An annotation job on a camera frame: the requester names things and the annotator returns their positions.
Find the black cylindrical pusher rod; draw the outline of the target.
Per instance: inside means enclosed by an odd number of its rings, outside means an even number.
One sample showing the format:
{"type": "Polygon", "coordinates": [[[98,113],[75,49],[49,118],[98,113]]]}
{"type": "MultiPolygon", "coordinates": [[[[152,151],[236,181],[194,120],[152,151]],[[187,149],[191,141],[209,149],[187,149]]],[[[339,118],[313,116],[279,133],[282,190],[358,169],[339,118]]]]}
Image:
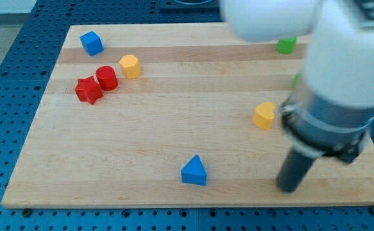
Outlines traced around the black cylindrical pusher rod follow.
{"type": "Polygon", "coordinates": [[[276,177],[277,186],[287,193],[295,191],[315,161],[291,148],[276,177]]]}

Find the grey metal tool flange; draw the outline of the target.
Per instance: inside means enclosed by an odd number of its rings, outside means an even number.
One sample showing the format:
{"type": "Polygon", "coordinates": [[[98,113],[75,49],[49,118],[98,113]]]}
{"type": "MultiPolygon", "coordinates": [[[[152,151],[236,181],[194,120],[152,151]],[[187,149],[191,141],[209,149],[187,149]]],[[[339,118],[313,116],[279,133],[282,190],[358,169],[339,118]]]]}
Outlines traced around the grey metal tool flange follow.
{"type": "Polygon", "coordinates": [[[294,90],[280,107],[282,126],[297,154],[335,157],[351,164],[366,148],[374,107],[349,107],[311,90],[294,90]]]}

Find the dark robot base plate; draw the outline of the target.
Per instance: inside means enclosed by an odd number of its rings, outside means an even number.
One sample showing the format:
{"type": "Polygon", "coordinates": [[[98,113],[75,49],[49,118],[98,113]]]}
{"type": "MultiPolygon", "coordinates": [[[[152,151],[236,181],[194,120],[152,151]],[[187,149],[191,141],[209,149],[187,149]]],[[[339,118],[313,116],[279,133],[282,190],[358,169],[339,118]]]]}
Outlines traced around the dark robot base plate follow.
{"type": "Polygon", "coordinates": [[[219,0],[158,0],[161,12],[218,10],[219,0]]]}

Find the green block behind arm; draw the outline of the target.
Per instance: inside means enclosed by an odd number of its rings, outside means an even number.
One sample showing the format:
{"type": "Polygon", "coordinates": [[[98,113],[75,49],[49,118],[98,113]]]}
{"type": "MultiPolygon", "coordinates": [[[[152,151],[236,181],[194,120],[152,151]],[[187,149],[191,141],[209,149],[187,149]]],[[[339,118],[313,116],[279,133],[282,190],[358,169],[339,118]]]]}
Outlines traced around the green block behind arm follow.
{"type": "Polygon", "coordinates": [[[302,73],[297,73],[294,75],[291,87],[295,89],[299,83],[300,78],[302,77],[302,73]]]}

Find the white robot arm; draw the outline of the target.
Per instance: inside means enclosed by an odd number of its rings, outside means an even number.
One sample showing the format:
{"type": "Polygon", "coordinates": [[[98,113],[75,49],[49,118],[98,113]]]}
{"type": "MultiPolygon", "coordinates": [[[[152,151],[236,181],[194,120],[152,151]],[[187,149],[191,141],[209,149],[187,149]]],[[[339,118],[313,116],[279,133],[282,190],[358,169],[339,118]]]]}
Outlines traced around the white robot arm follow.
{"type": "Polygon", "coordinates": [[[301,78],[280,107],[291,149],[279,188],[296,190],[320,157],[352,163],[374,121],[374,1],[221,1],[220,9],[244,40],[310,35],[301,78]]]}

